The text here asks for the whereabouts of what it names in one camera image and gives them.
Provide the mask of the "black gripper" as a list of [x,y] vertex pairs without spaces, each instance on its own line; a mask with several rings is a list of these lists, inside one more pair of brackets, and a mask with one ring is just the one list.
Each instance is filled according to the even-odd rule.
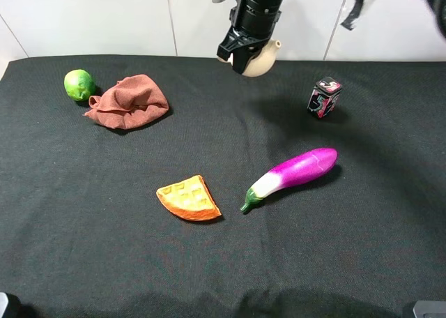
[[263,75],[269,71],[263,51],[280,16],[283,0],[236,0],[230,13],[231,27],[217,48],[217,58],[228,62],[240,75]]

